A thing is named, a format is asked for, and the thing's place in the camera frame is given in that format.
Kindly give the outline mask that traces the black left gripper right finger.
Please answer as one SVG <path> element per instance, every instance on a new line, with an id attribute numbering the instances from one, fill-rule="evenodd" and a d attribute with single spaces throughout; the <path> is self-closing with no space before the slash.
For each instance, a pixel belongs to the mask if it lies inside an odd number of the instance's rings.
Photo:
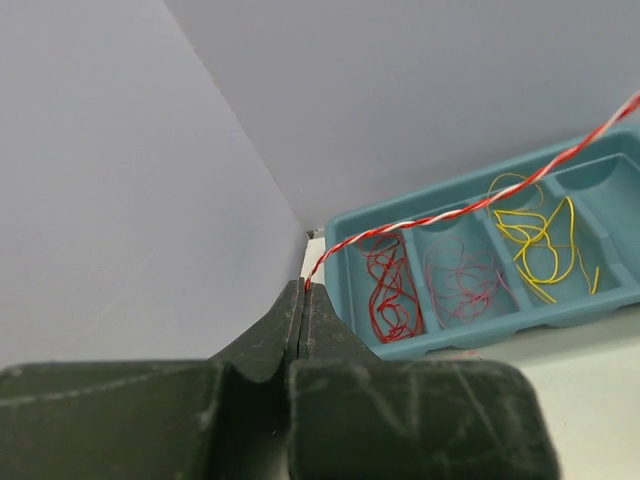
<path id="1" fill-rule="evenodd" d="M 384 361 L 306 288 L 288 373 L 294 479 L 554 479 L 532 384 L 487 360 Z"/>

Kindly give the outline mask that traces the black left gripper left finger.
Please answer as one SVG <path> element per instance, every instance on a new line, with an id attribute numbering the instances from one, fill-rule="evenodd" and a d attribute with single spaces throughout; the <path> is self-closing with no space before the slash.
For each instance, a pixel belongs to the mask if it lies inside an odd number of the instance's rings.
<path id="1" fill-rule="evenodd" d="M 304 305 L 288 283 L 208 359 L 46 362 L 1 372 L 5 479 L 285 479 L 286 370 Z"/>

